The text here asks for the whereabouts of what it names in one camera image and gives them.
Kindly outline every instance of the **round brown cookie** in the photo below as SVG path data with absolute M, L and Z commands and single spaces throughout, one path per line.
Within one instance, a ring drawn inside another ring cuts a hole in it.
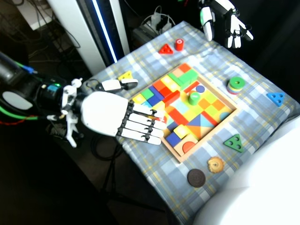
M 211 157 L 207 161 L 207 164 L 208 164 L 208 169 L 212 173 L 219 173 L 224 168 L 224 163 L 223 163 L 222 159 L 220 159 L 219 157 Z
M 199 188 L 205 184 L 205 175 L 201 170 L 192 169 L 187 174 L 187 180 L 190 185 Z

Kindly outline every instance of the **red triangle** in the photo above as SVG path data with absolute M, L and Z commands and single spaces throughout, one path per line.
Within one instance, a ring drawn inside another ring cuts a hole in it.
M 168 44 L 165 44 L 160 50 L 159 54 L 173 54 L 173 50 Z
M 197 137 L 198 140 L 201 139 L 201 131 L 199 126 L 187 126 L 187 128 Z

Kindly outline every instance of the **blue checkered tablecloth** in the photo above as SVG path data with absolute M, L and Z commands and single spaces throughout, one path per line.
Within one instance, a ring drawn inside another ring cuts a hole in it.
M 168 43 L 173 47 L 178 38 L 185 41 L 182 52 L 174 50 L 173 55 L 158 53 L 163 44 Z M 280 88 L 227 49 L 215 42 L 207 42 L 202 32 L 186 22 L 181 22 L 133 51 L 94 76 L 93 79 L 100 82 L 116 79 L 124 72 L 131 70 L 133 77 L 139 81 L 139 85 L 133 90 L 123 90 L 119 93 L 130 99 L 154 80 L 183 62 L 187 62 L 235 101 L 242 108 L 241 112 L 181 164 L 163 144 L 156 146 L 123 138 L 119 138 L 119 141 L 180 223 L 191 224 L 200 207 L 270 137 L 278 126 L 288 118 L 300 114 L 300 105 L 286 94 L 283 105 L 277 107 L 266 94 L 283 92 Z M 247 82 L 237 96 L 226 91 L 227 81 L 233 76 L 240 76 Z M 91 86 L 96 84 L 97 82 L 89 82 Z M 92 92 L 85 84 L 82 89 L 86 93 Z M 225 140 L 237 133 L 240 134 L 245 149 L 243 153 L 223 145 Z M 219 156 L 225 161 L 222 172 L 217 174 L 209 172 L 207 161 L 212 156 Z M 194 168 L 205 173 L 206 183 L 203 187 L 194 188 L 188 183 L 187 173 Z

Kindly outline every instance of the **green cylinder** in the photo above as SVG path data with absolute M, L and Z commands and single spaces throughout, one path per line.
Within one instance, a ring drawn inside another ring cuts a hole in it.
M 199 101 L 200 101 L 200 94 L 198 92 L 193 92 L 190 94 L 188 98 L 188 102 L 191 105 L 197 105 Z
M 229 83 L 234 89 L 242 89 L 245 86 L 244 79 L 238 76 L 231 78 Z

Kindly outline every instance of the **white robotic hand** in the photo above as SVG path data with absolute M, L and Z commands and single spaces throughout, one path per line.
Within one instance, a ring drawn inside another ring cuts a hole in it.
M 164 111 L 152 110 L 104 91 L 91 93 L 81 105 L 81 120 L 89 129 L 157 145 L 166 129 L 164 116 Z
M 225 46 L 227 48 L 240 48 L 241 37 L 246 40 L 253 40 L 249 27 L 239 19 L 239 12 L 229 0 L 199 0 L 201 4 L 200 23 L 208 41 L 214 38 L 213 23 L 215 22 L 215 13 L 220 13 L 225 17 L 226 35 Z

